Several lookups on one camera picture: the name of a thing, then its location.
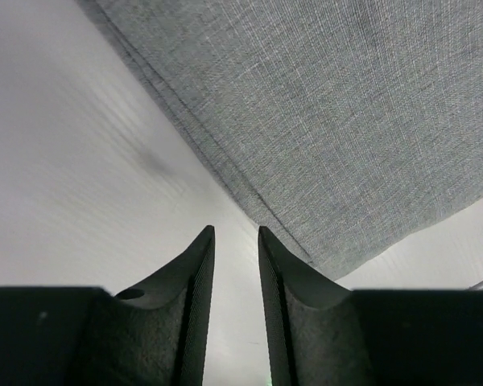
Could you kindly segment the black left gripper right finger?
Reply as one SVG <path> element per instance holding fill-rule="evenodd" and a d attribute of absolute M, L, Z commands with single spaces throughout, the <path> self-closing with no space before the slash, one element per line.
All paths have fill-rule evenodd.
<path fill-rule="evenodd" d="M 483 290 L 349 290 L 266 227 L 258 263 L 274 385 L 483 385 Z"/>

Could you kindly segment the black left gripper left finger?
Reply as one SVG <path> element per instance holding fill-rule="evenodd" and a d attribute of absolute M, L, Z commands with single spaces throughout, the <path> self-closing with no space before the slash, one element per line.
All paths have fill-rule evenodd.
<path fill-rule="evenodd" d="M 215 232 L 110 294 L 98 287 L 0 287 L 0 385 L 199 385 Z"/>

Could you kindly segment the grey cloth napkin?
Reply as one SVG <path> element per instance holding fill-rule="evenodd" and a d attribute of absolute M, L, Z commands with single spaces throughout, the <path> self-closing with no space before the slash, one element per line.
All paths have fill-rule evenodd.
<path fill-rule="evenodd" d="M 199 160 L 325 275 L 483 197 L 483 1 L 83 1 Z"/>

